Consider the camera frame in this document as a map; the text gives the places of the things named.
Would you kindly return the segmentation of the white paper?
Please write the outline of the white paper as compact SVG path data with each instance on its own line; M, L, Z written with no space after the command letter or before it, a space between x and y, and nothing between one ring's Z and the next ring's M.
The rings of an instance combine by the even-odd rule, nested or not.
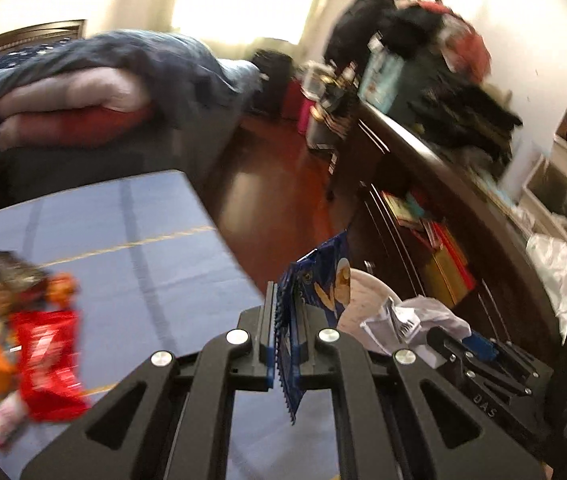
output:
M443 365L445 359L427 343L431 328L443 328L458 341L472 334L470 325L451 309L439 300L423 296L401 302L387 298L379 313L359 326L372 340L373 351L391 356L398 350L409 349L432 368Z

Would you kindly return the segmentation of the blue snack wrapper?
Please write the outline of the blue snack wrapper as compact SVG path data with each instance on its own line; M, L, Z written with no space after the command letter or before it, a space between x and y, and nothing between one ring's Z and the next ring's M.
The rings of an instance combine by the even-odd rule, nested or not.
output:
M338 274L349 272L349 241L345 231L329 238L305 256L289 264L282 274L274 303L274 352L285 406L291 422L305 390L301 386L301 366L308 361L311 334L308 318L318 316L317 328L338 326L349 304L351 286L338 291Z

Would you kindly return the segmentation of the white pink-dotted trash bin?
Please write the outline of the white pink-dotted trash bin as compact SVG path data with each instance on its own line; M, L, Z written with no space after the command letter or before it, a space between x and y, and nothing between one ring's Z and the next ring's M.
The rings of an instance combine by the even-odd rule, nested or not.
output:
M351 301L341 314L338 330L357 339L366 349L375 350L376 344L361 328L367 318L377 316L385 299L392 298L395 304L402 299L379 278L357 269L351 270Z

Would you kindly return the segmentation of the red snack bag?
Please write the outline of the red snack bag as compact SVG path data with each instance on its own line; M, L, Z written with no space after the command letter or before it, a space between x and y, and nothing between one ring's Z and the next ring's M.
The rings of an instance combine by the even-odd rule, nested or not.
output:
M71 422L88 410L77 377L79 315L23 310L10 318L21 345L18 392L35 422Z

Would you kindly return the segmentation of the blue striped tablecloth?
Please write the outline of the blue striped tablecloth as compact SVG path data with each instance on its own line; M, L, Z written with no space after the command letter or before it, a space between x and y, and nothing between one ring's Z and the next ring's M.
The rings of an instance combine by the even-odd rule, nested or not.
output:
M79 373L91 404L154 351L197 352L262 304L179 171L104 182L0 210L0 250L77 278ZM307 393L290 425L279 382L236 395L227 479L333 479L329 392ZM18 479L63 425L30 424L0 450Z

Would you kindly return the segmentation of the floral pink-capped tube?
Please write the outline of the floral pink-capped tube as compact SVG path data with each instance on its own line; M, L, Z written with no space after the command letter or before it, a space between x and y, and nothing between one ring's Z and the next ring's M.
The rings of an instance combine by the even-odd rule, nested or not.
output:
M13 391L0 402L0 448L12 438L28 416L28 408L21 393Z

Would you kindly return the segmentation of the orange peel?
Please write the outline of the orange peel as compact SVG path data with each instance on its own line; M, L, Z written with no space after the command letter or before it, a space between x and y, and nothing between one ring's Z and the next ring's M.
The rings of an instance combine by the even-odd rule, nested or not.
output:
M78 290L78 281L72 274L53 274L48 279L46 301L60 309L68 309L72 307Z

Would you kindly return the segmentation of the dark wooden dresser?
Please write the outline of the dark wooden dresser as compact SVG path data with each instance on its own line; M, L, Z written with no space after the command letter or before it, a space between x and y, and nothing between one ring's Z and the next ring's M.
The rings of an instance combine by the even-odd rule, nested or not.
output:
M357 105L327 197L353 266L403 299L435 298L484 337L556 362L558 321L521 236L413 133Z

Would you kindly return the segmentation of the dark brown carton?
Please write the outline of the dark brown carton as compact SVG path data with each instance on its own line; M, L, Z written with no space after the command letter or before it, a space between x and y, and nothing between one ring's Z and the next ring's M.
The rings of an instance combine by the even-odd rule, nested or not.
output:
M0 285L14 294L43 290L48 274L38 266L21 259L15 252L0 250Z

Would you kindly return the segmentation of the bed with dark headboard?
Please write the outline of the bed with dark headboard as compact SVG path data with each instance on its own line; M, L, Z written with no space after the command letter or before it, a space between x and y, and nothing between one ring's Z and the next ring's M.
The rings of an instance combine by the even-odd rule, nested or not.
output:
M0 35L0 208L177 169L202 185L260 87L190 37L83 21Z

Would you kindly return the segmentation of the pile of clothes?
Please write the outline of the pile of clothes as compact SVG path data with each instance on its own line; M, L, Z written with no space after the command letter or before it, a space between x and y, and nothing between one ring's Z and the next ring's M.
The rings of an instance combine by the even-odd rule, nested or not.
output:
M482 87L492 63L483 37L428 1L390 12L378 35L361 99L449 159L500 178L523 121Z

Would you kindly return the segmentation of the black suitcase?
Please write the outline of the black suitcase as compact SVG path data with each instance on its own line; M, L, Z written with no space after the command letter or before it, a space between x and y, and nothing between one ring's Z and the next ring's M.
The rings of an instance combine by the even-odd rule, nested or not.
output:
M293 73L291 56L276 50L258 49L251 62L259 69L260 87L255 93L253 110L277 120Z

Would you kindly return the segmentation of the black hanging jacket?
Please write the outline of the black hanging jacket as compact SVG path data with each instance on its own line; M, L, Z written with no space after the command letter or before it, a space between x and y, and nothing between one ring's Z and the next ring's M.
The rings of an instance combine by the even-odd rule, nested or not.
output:
M355 63L363 70L368 62L370 39L396 9L394 0L354 0L332 27L323 59L341 74Z

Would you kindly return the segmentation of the starry blue pillow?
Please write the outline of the starry blue pillow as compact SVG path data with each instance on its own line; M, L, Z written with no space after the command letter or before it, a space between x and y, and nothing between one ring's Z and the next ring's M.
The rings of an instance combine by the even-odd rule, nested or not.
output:
M72 42L70 37L58 39L56 41L43 42L42 44L30 44L29 46L21 46L10 52L0 53L0 70L19 66L30 58L36 58L38 55L44 55L48 52L64 46Z

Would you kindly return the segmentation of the sheer window curtain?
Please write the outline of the sheer window curtain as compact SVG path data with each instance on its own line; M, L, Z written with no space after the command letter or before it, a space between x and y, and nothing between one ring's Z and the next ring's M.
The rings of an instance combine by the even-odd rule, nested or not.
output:
M248 58L258 49L318 61L337 19L353 0L112 0L107 29L178 32L218 58Z

